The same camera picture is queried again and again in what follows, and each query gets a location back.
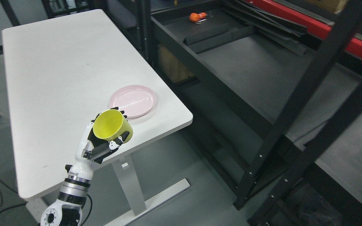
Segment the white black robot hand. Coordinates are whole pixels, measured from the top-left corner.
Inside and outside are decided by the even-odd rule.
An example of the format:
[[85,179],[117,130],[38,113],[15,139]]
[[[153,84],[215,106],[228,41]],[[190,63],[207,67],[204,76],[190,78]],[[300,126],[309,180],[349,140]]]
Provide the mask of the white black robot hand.
[[[122,110],[120,112],[127,119],[125,112]],[[75,163],[73,165],[65,166],[65,169],[68,172],[67,178],[83,178],[91,181],[93,172],[102,161],[115,153],[120,146],[124,144],[121,136],[112,141],[106,141],[99,139],[94,135],[93,123],[101,113],[102,112],[98,113],[86,126],[79,146],[75,152]]]

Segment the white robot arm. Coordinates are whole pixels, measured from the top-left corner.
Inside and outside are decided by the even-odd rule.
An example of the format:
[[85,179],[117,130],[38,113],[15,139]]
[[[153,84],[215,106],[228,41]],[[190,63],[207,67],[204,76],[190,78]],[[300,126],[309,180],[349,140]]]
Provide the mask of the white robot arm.
[[82,206],[86,203],[90,181],[65,178],[58,198],[42,213],[39,226],[80,226]]

